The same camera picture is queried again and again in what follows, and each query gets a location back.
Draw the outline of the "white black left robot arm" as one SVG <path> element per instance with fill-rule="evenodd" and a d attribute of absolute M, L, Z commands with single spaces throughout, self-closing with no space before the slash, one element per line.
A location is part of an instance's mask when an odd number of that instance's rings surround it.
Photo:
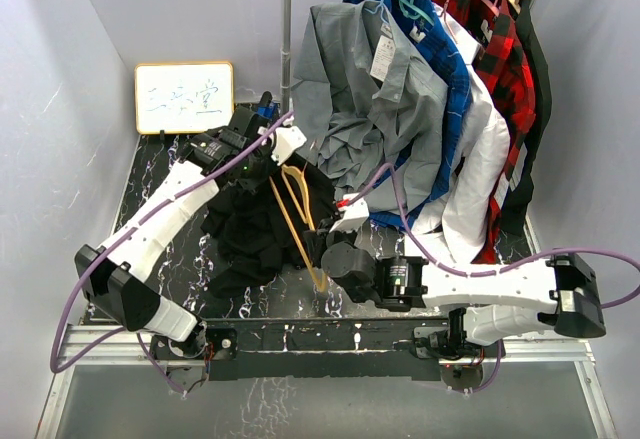
<path fill-rule="evenodd" d="M 253 192 L 304 144 L 292 113 L 275 121 L 235 110 L 226 126 L 191 137 L 156 191 L 98 247 L 75 255 L 79 286 L 99 311 L 130 332 L 165 338 L 178 355 L 206 347 L 206 324 L 147 281 L 167 246 L 192 217 L 222 192 Z"/>

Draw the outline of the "yellow clothes hanger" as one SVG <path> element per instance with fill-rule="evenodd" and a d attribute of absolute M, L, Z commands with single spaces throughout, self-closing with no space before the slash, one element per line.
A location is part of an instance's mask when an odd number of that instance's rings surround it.
<path fill-rule="evenodd" d="M 328 277 L 319 271 L 315 241 L 321 223 L 335 216 L 333 185 L 318 167 L 294 153 L 268 179 L 269 189 L 316 289 L 328 290 Z"/>

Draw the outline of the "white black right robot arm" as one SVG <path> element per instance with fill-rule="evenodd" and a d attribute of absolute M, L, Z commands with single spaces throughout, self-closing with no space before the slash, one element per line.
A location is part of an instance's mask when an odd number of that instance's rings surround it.
<path fill-rule="evenodd" d="M 447 327 L 417 338 L 429 356 L 457 360 L 508 336 L 552 330 L 593 339 L 606 326 L 594 270 L 576 253 L 556 253 L 506 272 L 457 276 L 420 256 L 373 257 L 356 234 L 335 227 L 307 231 L 311 262 L 355 303 L 392 312 L 439 308 Z"/>

